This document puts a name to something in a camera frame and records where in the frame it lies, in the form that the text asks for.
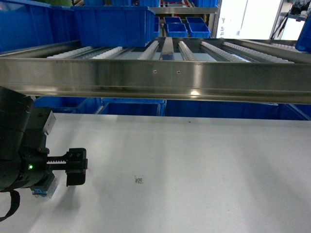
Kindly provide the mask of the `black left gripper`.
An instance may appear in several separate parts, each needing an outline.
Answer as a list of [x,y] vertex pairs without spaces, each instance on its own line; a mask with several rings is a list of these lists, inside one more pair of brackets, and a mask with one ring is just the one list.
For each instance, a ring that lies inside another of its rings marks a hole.
[[[21,170],[14,188],[29,188],[39,185],[53,174],[48,163],[65,162],[62,156],[49,157],[46,147],[47,136],[51,133],[56,117],[49,107],[33,107],[20,148]],[[85,148],[69,149],[66,162],[66,186],[83,185],[86,182],[88,159]]]

